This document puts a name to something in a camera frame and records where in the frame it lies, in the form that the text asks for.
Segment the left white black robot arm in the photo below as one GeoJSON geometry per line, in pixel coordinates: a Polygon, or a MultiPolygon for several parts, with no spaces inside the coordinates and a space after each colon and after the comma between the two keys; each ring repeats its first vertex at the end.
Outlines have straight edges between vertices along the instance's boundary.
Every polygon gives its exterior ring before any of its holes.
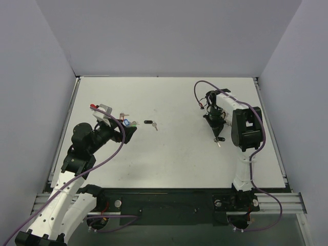
{"type": "Polygon", "coordinates": [[[89,212],[103,211],[108,205],[103,188],[84,185],[94,170],[95,152],[110,140],[127,144],[136,130],[116,119],[98,120],[94,128],[85,122],[76,125],[56,186],[27,231],[18,232],[15,244],[67,245],[89,212]]]}

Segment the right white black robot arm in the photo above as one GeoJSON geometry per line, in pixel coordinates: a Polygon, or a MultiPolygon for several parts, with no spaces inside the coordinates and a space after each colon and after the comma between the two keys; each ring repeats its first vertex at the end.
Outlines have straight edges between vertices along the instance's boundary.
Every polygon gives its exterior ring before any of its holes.
{"type": "Polygon", "coordinates": [[[249,211],[254,206],[254,186],[252,185],[253,160],[250,158],[259,149],[263,141],[262,114],[259,107],[250,109],[233,99],[231,91],[223,89],[206,93],[207,114],[203,116],[209,124],[214,141],[225,141],[220,137],[225,125],[231,127],[231,140],[236,147],[236,173],[229,196],[219,198],[216,204],[233,211],[249,211]]]}

